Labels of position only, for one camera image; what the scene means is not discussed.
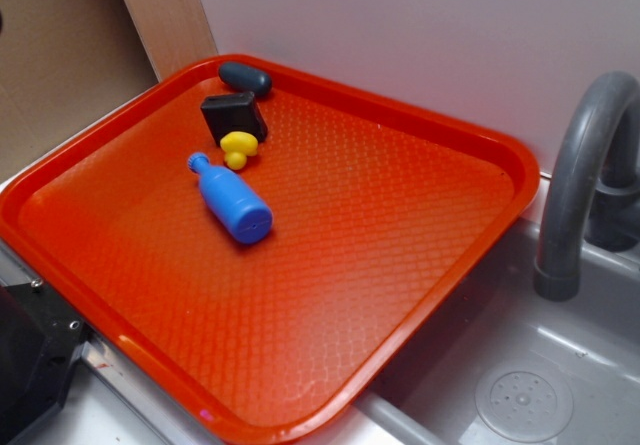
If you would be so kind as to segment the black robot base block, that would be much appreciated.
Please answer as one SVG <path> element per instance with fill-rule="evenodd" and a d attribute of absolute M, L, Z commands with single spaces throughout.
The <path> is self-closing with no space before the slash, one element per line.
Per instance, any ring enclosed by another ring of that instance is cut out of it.
<path fill-rule="evenodd" d="M 20 443 L 63 410 L 87 334 L 49 284 L 1 288 L 3 444 Z"/>

